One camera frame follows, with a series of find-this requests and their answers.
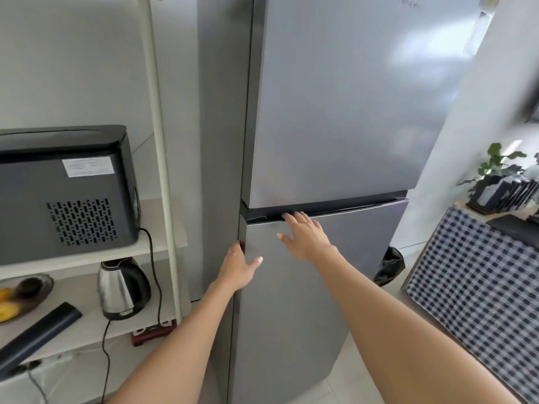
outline electric kettle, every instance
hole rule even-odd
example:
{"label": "electric kettle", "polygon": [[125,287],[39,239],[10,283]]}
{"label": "electric kettle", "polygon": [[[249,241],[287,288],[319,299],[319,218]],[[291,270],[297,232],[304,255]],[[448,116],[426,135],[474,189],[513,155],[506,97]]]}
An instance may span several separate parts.
{"label": "electric kettle", "polygon": [[152,290],[142,269],[129,257],[101,263],[98,294],[105,318],[124,320],[144,308]]}

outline person's left hand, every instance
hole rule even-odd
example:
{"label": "person's left hand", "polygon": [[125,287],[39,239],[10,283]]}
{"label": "person's left hand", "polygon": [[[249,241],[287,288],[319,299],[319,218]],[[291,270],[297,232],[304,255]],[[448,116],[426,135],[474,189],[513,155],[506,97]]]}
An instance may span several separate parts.
{"label": "person's left hand", "polygon": [[260,266],[262,260],[263,258],[259,256],[247,264],[239,242],[236,242],[226,254],[217,282],[225,285],[232,292],[236,292],[251,282],[254,271]]}

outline hand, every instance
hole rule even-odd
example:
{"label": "hand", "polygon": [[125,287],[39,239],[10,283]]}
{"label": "hand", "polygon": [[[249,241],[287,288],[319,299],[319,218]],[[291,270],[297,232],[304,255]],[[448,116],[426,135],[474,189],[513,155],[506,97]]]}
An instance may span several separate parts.
{"label": "hand", "polygon": [[226,254],[221,271],[216,282],[229,288],[232,292],[243,288],[254,276],[254,271],[260,266],[263,258],[259,256],[251,261],[249,265],[245,262],[245,255],[239,246],[239,242],[233,244]]}
{"label": "hand", "polygon": [[277,234],[292,255],[300,261],[311,261],[321,250],[331,248],[327,235],[318,221],[312,221],[304,212],[282,215],[290,225],[294,239],[286,234]]}

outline appliance side vent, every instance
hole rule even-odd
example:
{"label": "appliance side vent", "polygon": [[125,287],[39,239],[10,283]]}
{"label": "appliance side vent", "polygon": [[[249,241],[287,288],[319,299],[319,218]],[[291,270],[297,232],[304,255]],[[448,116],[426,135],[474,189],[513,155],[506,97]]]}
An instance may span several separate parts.
{"label": "appliance side vent", "polygon": [[47,203],[60,242],[72,247],[118,238],[108,199]]}

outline silver refrigerator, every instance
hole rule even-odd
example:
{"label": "silver refrigerator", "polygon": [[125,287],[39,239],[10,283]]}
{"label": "silver refrigerator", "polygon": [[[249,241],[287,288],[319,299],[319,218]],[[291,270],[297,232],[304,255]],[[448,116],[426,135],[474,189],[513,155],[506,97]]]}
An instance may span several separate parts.
{"label": "silver refrigerator", "polygon": [[198,0],[204,278],[239,239],[264,263],[211,363],[223,402],[284,404],[346,338],[315,268],[277,239],[318,219],[373,278],[473,56],[480,0]]}

